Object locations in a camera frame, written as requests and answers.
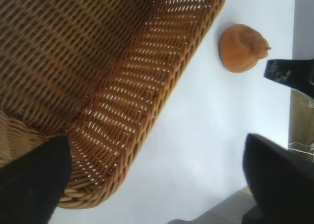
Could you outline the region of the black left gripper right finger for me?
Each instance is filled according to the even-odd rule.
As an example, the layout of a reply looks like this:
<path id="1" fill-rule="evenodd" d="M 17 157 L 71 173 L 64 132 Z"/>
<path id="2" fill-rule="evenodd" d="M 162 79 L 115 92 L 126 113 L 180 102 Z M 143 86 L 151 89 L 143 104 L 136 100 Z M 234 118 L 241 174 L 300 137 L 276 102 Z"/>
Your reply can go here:
<path id="1" fill-rule="evenodd" d="M 314 165 L 258 134 L 248 134 L 243 171 L 256 206 L 244 224 L 312 224 Z"/>

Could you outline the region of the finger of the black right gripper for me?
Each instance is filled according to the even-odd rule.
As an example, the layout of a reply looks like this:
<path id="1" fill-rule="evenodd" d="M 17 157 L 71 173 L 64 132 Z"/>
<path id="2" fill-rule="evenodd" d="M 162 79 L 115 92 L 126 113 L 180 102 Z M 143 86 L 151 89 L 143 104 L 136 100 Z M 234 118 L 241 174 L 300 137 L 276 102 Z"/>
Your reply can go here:
<path id="1" fill-rule="evenodd" d="M 264 77 L 288 86 L 310 99 L 314 98 L 314 60 L 271 59 L 267 61 Z"/>

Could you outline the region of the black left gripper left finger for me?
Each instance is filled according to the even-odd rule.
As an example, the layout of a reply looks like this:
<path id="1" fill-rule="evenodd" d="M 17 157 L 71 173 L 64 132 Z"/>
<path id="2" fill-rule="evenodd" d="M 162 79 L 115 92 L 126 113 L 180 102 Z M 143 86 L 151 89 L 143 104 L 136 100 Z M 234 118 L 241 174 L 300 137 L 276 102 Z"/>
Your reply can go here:
<path id="1" fill-rule="evenodd" d="M 47 224 L 72 172 L 69 140 L 58 136 L 0 170 L 0 222 Z"/>

